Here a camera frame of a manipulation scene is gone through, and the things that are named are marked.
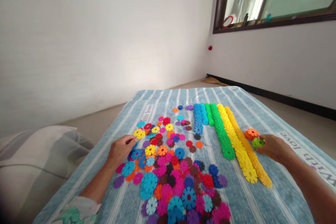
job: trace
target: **black baseboard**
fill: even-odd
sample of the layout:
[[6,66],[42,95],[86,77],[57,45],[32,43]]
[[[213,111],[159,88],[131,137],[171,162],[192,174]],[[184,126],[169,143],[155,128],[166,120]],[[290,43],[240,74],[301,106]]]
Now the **black baseboard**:
[[274,93],[271,91],[267,91],[264,89],[260,89],[257,87],[253,87],[250,85],[246,85],[243,83],[239,83],[239,82],[235,82],[233,80],[228,80],[228,79],[224,79],[215,75],[211,75],[211,74],[206,74],[206,77],[213,77],[217,80],[219,80],[220,82],[223,82],[225,84],[228,84],[230,86],[238,86],[241,87],[242,89],[244,89],[247,92],[256,94],[256,95],[260,95],[263,97],[266,97],[268,99],[277,101],[277,102],[281,102],[284,104],[287,104],[289,106],[301,109],[301,110],[305,110],[308,111],[310,113],[325,117],[325,118],[329,118],[331,120],[336,121],[336,110],[331,109],[331,108],[327,108],[327,107],[323,107],[320,105],[316,105],[313,103],[309,103],[307,101],[302,101],[299,99],[295,99],[293,97],[289,97],[289,96],[285,96],[282,94],[278,94],[278,93]]

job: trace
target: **mattress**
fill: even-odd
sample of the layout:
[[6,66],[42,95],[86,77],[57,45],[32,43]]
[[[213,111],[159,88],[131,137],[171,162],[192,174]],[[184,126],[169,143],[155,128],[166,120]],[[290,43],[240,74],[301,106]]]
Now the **mattress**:
[[[183,148],[186,156],[204,163],[206,172],[211,164],[215,164],[219,173],[227,178],[228,186],[216,190],[222,202],[230,209],[231,223],[314,223],[300,189],[281,164],[257,153],[261,165],[272,180],[273,187],[267,188],[259,180],[254,184],[249,183],[243,176],[237,158],[232,161],[224,158],[215,127],[209,125],[203,126],[203,148],[197,149],[195,153],[189,151],[186,141],[191,140],[195,145],[195,133],[193,130],[186,131],[182,126],[175,126],[175,123],[177,116],[183,115],[194,129],[194,112],[185,108],[199,103],[228,106],[243,132],[254,128],[260,134],[282,137],[303,160],[315,167],[316,172],[336,191],[335,161],[243,89],[229,86],[142,90],[123,107],[97,145],[40,212],[35,223],[51,223],[85,188],[104,164],[113,141],[123,135],[132,134],[141,120],[156,124],[160,116],[169,117],[175,133],[186,136],[184,141],[177,142],[172,149]],[[172,109],[180,105],[183,109],[174,113]],[[138,140],[138,146],[142,147],[146,140],[146,137]],[[113,183],[119,176],[116,173],[110,182],[98,223],[146,223],[148,217],[141,213],[144,203],[140,197],[141,186],[125,181],[116,189]]]

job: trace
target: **hand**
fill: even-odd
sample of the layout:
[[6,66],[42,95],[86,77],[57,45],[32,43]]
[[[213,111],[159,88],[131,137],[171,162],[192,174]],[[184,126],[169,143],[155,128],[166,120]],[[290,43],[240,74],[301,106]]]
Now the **hand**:
[[292,150],[292,148],[281,138],[274,135],[261,135],[259,137],[265,140],[265,145],[256,148],[256,150],[259,153],[269,156],[274,161],[283,163],[290,157],[296,156],[296,153]]
[[133,135],[125,135],[114,141],[106,162],[120,165],[127,158],[136,142],[137,138]]

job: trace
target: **bottle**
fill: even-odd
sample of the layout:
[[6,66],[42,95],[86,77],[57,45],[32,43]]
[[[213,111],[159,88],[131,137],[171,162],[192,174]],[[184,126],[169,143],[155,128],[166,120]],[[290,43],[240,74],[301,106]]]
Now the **bottle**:
[[245,15],[245,17],[244,17],[244,21],[243,21],[243,25],[242,25],[242,26],[245,26],[245,25],[246,25],[248,16],[249,16],[249,14],[246,13],[246,15]]

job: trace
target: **floral sleeve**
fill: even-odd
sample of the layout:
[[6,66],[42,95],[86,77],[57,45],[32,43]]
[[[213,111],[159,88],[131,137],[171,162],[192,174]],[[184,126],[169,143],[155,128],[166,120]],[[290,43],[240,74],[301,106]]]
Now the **floral sleeve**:
[[98,219],[100,204],[86,197],[74,198],[53,221],[56,224],[94,224]]

